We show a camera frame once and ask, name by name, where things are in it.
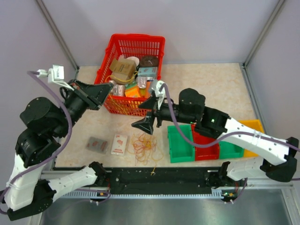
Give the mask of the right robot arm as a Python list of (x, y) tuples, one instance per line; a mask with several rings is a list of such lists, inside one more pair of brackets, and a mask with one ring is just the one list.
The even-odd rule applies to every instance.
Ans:
[[(151, 97), (139, 105), (148, 112), (132, 127), (152, 135), (154, 121), (157, 127), (163, 121), (174, 123), (181, 137), (197, 148), (208, 148), (219, 142), (227, 142), (250, 150), (258, 156), (247, 161), (224, 162), (219, 169), (219, 181), (231, 185), (246, 178), (267, 177), (278, 182), (290, 182), (297, 169), (296, 153), (299, 141), (290, 137), (286, 140), (271, 137), (241, 124), (227, 113), (205, 106), (205, 96), (187, 88), (180, 92), (178, 104), (171, 100), (166, 84), (153, 91)], [(189, 140), (179, 127), (180, 123), (194, 124), (194, 131), (212, 138), (208, 144), (197, 144)]]

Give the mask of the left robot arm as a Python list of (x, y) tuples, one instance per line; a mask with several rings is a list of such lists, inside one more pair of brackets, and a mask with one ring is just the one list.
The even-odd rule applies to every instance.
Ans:
[(99, 162), (62, 178), (41, 178), (48, 159), (60, 147), (57, 139), (65, 137), (86, 110), (98, 110), (113, 87), (111, 83), (91, 85), (78, 80), (71, 80), (69, 85), (69, 90), (60, 89), (65, 100), (63, 108), (38, 97), (20, 115), (26, 129), (17, 139), (15, 165), (2, 199), (11, 221), (39, 214), (76, 189), (106, 182), (106, 171)]

